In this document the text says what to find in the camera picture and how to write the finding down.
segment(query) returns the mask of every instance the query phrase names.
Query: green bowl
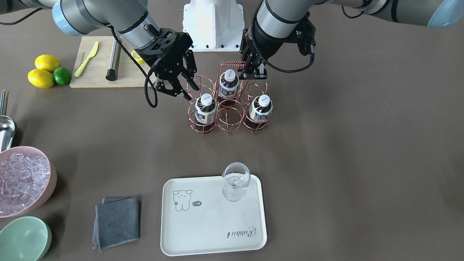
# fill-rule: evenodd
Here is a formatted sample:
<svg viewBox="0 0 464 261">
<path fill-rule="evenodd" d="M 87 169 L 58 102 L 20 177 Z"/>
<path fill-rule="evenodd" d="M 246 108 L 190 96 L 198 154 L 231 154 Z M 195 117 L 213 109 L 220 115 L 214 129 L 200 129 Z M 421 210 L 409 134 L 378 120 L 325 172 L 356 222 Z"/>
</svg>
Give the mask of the green bowl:
<svg viewBox="0 0 464 261">
<path fill-rule="evenodd" d="M 33 216 L 20 217 L 0 231 L 0 260 L 40 260 L 51 241 L 52 233 L 45 222 Z"/>
</svg>

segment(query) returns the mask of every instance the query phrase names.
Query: black rubber end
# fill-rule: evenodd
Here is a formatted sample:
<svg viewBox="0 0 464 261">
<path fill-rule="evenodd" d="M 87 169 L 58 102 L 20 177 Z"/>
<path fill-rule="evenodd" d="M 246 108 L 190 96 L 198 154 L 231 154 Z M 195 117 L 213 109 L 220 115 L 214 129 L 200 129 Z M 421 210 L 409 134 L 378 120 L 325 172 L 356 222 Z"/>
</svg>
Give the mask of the black rubber end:
<svg viewBox="0 0 464 261">
<path fill-rule="evenodd" d="M 106 73 L 106 79 L 108 81 L 116 81 L 116 71 L 114 69 L 108 69 L 108 72 Z"/>
</svg>

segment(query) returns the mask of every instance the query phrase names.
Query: dish towel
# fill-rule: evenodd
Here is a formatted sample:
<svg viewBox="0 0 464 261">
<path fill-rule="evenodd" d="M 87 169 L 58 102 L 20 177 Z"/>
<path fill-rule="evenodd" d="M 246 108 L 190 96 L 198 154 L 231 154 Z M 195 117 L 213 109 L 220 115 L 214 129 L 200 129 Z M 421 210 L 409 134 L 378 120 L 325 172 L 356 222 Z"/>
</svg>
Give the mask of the dish towel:
<svg viewBox="0 0 464 261">
<path fill-rule="evenodd" d="M 95 207 L 93 243 L 100 251 L 140 238 L 137 197 L 106 197 Z"/>
</svg>

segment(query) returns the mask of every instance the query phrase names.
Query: wire bottle rack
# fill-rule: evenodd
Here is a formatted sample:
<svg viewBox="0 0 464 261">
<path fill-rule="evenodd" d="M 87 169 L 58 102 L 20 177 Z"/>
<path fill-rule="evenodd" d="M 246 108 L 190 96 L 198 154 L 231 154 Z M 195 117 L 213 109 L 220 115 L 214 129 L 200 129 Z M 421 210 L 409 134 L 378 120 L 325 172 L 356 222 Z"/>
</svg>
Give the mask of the wire bottle rack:
<svg viewBox="0 0 464 261">
<path fill-rule="evenodd" d="M 266 94 L 268 91 L 268 84 L 265 80 L 241 80 L 238 86 L 237 96 L 232 99 L 225 99 L 218 103 L 216 110 L 216 118 L 211 124 L 203 125 L 195 121 L 195 102 L 201 97 L 202 94 L 209 93 L 215 100 L 218 98 L 219 79 L 223 69 L 243 69 L 245 62 L 243 61 L 228 61 L 220 63 L 219 74 L 215 82 L 210 78 L 199 75 L 195 77 L 195 83 L 200 88 L 199 91 L 192 91 L 192 88 L 187 84 L 187 92 L 192 97 L 189 101 L 190 106 L 187 111 L 188 123 L 190 127 L 202 135 L 210 133 L 215 126 L 227 131 L 230 135 L 232 131 L 237 130 L 241 125 L 246 126 L 255 134 L 266 126 L 267 121 L 271 117 L 268 116 L 267 120 L 262 123 L 255 123 L 251 121 L 248 110 L 256 96 Z"/>
</svg>

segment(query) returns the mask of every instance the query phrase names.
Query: lemon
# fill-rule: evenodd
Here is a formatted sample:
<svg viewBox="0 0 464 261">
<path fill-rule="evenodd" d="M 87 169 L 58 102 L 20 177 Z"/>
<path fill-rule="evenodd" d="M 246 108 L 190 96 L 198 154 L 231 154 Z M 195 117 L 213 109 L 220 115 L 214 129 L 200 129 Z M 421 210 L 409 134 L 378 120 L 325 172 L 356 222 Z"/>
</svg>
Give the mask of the lemon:
<svg viewBox="0 0 464 261">
<path fill-rule="evenodd" d="M 58 58 L 50 54 L 42 54 L 35 59 L 35 67 L 52 72 L 60 67 L 61 63 Z"/>
<path fill-rule="evenodd" d="M 140 57 L 140 55 L 135 51 L 133 50 L 130 55 L 132 55 L 132 57 L 134 57 L 134 59 L 137 61 L 138 64 L 143 64 L 145 61 L 142 59 L 142 57 Z"/>
<path fill-rule="evenodd" d="M 55 84 L 53 74 L 43 69 L 34 69 L 27 74 L 27 79 L 32 85 L 38 88 L 46 89 Z"/>
</svg>

